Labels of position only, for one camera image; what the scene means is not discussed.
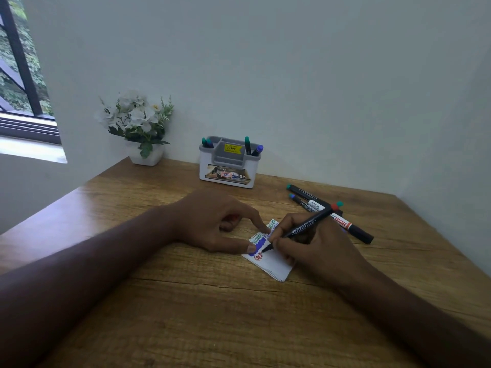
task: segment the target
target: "white flower pot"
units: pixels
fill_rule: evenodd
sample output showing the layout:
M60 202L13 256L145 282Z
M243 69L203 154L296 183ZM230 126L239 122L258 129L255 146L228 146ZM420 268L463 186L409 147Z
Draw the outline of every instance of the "white flower pot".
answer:
M128 156L130 157L133 164L154 166L160 161L160 159L162 159L163 145L159 145L159 144L153 145L152 152L146 159L144 159L140 155L141 150L138 149L141 143L131 142L128 141L127 139L125 139L125 143L126 143L126 151L128 152Z

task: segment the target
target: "window sill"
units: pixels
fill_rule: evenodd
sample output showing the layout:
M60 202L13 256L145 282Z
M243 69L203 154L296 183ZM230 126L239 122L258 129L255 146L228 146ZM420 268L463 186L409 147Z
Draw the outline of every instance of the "window sill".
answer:
M63 147L51 143L0 136L0 154L66 164Z

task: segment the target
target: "white wall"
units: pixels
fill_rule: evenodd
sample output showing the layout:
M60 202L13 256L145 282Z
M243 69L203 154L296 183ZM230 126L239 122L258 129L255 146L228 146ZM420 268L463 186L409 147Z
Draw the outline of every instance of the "white wall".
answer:
M24 0L68 164L0 155L0 232L125 156L92 114L127 88L172 94L170 158L248 135L261 173L397 193L491 45L486 2Z
M491 49L399 197L491 276Z

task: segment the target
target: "pen holder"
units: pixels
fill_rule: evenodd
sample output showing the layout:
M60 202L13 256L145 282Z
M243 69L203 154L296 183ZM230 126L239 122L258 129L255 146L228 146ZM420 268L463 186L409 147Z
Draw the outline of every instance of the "pen holder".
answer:
M199 178L209 182L253 188L259 156L246 154L244 141L222 137L208 137L213 148L200 145ZM258 145L251 143L254 151Z

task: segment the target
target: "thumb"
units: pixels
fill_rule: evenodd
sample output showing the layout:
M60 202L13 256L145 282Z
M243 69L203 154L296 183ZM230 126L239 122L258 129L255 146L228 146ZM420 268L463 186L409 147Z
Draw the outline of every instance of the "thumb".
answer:
M254 253L256 251L256 246L247 240L220 236L207 249L210 252L242 254Z
M273 247L280 253L293 257L299 262L305 263L308 254L308 245L300 244L286 237L280 237L273 241Z

